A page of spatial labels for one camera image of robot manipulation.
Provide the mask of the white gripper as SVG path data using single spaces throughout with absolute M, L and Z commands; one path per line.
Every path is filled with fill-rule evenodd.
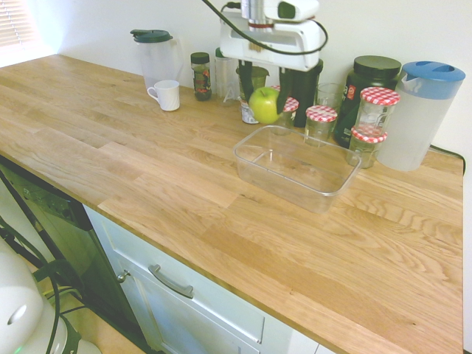
M 278 66 L 280 91 L 277 98 L 277 113 L 281 114 L 291 93 L 291 69 L 307 72 L 319 62 L 320 26 L 314 21 L 302 23 L 275 23 L 263 30 L 251 30 L 248 21 L 239 12 L 225 11 L 224 16 L 242 34 L 253 38 L 253 44 L 238 34 L 225 22 L 221 22 L 220 48 L 223 56 L 238 59 L 238 70 L 243 96 L 249 101 L 254 87 L 252 84 L 252 62 Z

